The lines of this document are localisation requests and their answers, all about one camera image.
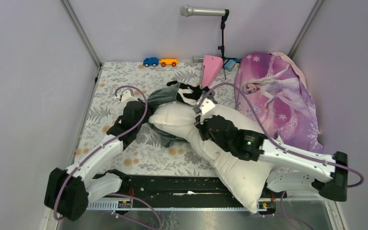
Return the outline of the grey plush pillowcase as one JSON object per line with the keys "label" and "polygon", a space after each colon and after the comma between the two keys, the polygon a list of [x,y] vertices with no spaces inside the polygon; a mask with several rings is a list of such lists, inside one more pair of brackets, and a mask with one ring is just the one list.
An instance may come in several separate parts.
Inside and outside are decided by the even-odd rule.
{"label": "grey plush pillowcase", "polygon": [[188,142],[193,150],[203,147],[198,129],[195,127],[197,101],[209,91],[186,83],[171,81],[167,87],[157,89],[148,97],[153,110],[149,127],[161,138],[164,147],[175,142]]}

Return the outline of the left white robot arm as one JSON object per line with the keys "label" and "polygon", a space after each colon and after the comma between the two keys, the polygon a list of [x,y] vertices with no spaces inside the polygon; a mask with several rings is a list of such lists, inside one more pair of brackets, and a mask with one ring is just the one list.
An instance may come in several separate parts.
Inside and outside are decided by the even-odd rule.
{"label": "left white robot arm", "polygon": [[99,168],[122,153],[136,138],[141,126],[151,115],[147,101],[134,99],[126,103],[122,115],[107,135],[83,160],[65,169],[55,168],[48,178],[44,205],[54,212],[54,218],[79,219],[88,205],[110,193],[123,197],[129,183],[115,174],[95,178]]}

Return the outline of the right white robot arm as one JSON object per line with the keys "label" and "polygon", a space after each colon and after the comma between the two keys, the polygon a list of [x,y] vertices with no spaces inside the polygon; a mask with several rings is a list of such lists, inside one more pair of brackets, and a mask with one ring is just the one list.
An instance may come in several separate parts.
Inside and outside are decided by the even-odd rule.
{"label": "right white robot arm", "polygon": [[202,140],[217,144],[222,150],[242,161],[261,161],[286,166],[298,171],[292,176],[269,176],[256,183],[259,196],[273,192],[313,191],[337,202],[347,200],[348,156],[337,151],[324,155],[298,149],[269,139],[265,134],[237,128],[220,115],[195,118],[195,126]]}

